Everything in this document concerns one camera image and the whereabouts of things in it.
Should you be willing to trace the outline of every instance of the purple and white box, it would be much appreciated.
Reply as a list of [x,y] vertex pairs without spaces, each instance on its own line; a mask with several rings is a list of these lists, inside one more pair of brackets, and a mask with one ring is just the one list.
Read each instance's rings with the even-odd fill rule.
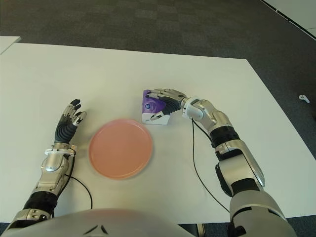
[[155,98],[146,98],[147,92],[150,90],[143,91],[143,108],[142,108],[142,123],[144,124],[160,124],[167,125],[170,115],[164,115],[161,118],[158,118],[154,121],[151,121],[150,118],[157,112],[163,110],[166,103]]

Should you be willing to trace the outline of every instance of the white object on floor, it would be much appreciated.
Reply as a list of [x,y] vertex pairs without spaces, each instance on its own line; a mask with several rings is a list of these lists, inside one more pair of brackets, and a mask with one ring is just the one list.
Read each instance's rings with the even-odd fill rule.
[[[316,214],[316,161],[247,60],[25,43],[13,44],[0,60],[0,221],[10,222],[23,208],[64,108],[79,98],[88,114],[72,140],[78,147],[73,176],[89,187],[94,208],[147,211],[178,224],[229,222],[195,174],[192,122],[180,111],[168,126],[145,125],[154,150],[139,174],[112,180],[90,165],[94,133],[114,119],[141,122],[144,88],[161,87],[207,99],[227,114],[286,217]],[[214,149],[201,131],[195,134],[201,179],[229,207]],[[86,190],[70,181],[55,216],[89,207]]]
[[304,100],[306,103],[309,103],[309,102],[310,102],[310,100],[307,98],[306,95],[300,95],[298,98],[299,98],[300,100]]
[[170,119],[170,115],[164,115],[161,118],[158,118],[154,121],[150,120],[150,118],[155,113],[142,113],[142,123],[143,124],[158,124],[158,125],[167,125]]
[[0,55],[3,54],[12,44],[21,40],[19,36],[0,36]]

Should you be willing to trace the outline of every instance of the robot forearm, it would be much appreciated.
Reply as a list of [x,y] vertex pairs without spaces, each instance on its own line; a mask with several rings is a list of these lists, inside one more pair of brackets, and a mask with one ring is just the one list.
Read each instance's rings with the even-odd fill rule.
[[80,100],[76,99],[64,110],[55,131],[54,145],[45,151],[47,157],[41,165],[41,177],[23,209],[6,230],[27,227],[51,218],[58,197],[69,179],[65,174],[72,171],[74,161],[69,157],[76,155],[76,147],[70,146],[69,142],[86,116],[86,112],[75,114],[80,108],[79,103]]
[[185,98],[184,117],[199,121],[207,130],[219,160],[215,167],[223,191],[232,197],[229,237],[295,237],[274,199],[263,191],[262,170],[228,117],[206,100]]

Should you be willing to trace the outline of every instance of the pink plate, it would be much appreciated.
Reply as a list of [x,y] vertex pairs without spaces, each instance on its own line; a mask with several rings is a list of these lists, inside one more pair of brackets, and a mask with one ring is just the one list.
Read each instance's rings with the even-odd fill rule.
[[89,159],[100,174],[124,179],[140,172],[152,151],[152,138],[143,125],[131,119],[117,119],[103,125],[93,136]]

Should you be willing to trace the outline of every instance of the black wire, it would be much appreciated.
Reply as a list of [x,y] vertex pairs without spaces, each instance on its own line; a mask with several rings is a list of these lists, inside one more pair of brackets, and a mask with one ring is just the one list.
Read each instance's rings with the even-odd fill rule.
[[72,179],[74,179],[74,180],[77,180],[82,186],[84,186],[84,188],[87,190],[87,192],[88,192],[88,194],[89,194],[89,196],[90,196],[90,209],[92,209],[92,207],[93,207],[92,196],[91,196],[91,193],[90,193],[89,189],[87,188],[87,186],[84,185],[83,182],[81,182],[79,179],[77,179],[77,178],[75,178],[75,177],[73,177],[73,176],[71,176],[71,175],[68,175],[68,174],[65,174],[65,175],[68,176],[69,178],[72,178]]
[[[75,160],[76,160],[76,156],[73,156],[73,163],[71,165],[71,169],[70,169],[70,172],[69,172],[69,175],[71,176],[73,174],[73,170],[74,170],[74,166],[75,166]],[[70,180],[70,177],[67,179],[65,185],[63,186],[63,188],[60,190],[59,194],[57,195],[57,198],[59,198],[59,196],[61,195],[61,193],[63,192],[63,190],[65,189],[65,187],[67,186],[68,182]]]
[[199,174],[198,174],[198,171],[197,171],[197,167],[196,167],[196,162],[195,162],[195,158],[194,158],[194,144],[195,144],[195,139],[194,139],[194,124],[209,138],[209,136],[207,135],[207,133],[200,127],[197,125],[197,123],[193,120],[192,120],[192,134],[193,134],[193,149],[192,149],[192,157],[193,157],[193,165],[194,165],[194,170],[196,171],[196,174],[198,176],[198,179],[201,181],[202,185],[205,187],[205,189],[208,191],[208,193],[214,198],[215,201],[217,201],[218,204],[220,204],[228,213],[229,213],[229,210],[219,202],[219,200],[216,199],[216,197],[214,197],[214,195],[208,190],[208,188],[205,186],[205,184],[203,183],[203,181],[201,180]]
[[[70,169],[70,172],[69,172],[69,175],[72,175],[73,174],[73,170],[74,170],[74,166],[75,166],[75,160],[76,160],[76,151],[72,148],[70,148],[71,150],[74,151],[74,156],[73,156],[73,163],[71,165],[71,169]],[[63,192],[63,190],[65,189],[65,187],[67,186],[67,184],[69,183],[69,180],[70,180],[70,177],[67,179],[65,185],[63,186],[63,188],[60,190],[59,194],[57,195],[57,199],[59,198],[59,196],[61,195],[61,193]],[[51,218],[54,218],[55,217],[55,214],[54,214],[54,210],[52,211],[51,213]]]
[[206,137],[207,137],[207,138],[209,139],[209,141],[212,143],[211,138],[210,138],[209,135],[204,131],[204,129],[201,128],[201,127],[197,124],[197,122],[194,121],[193,118],[192,118],[191,120],[192,120],[192,122],[206,135]]

